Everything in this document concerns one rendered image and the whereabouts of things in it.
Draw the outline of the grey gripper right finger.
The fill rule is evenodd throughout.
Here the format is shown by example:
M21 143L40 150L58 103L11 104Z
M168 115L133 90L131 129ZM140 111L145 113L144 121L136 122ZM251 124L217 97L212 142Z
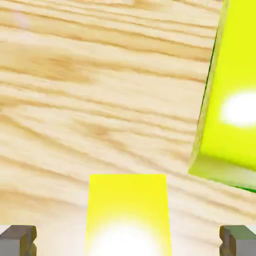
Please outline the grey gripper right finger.
M256 256L255 225L222 225L219 256Z

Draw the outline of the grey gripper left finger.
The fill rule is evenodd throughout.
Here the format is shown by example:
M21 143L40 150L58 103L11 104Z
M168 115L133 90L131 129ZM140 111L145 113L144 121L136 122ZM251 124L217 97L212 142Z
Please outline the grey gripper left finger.
M0 256L37 256L34 225L0 225Z

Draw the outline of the small yellow cube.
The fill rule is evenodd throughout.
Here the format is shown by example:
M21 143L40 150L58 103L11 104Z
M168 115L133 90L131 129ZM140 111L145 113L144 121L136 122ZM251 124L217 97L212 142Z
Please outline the small yellow cube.
M85 256L172 256L164 174L92 174Z

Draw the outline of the large lime green box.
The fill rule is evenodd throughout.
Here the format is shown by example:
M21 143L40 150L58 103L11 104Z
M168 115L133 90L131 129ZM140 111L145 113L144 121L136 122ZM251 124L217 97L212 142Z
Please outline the large lime green box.
M189 173L256 193L256 0L224 0Z

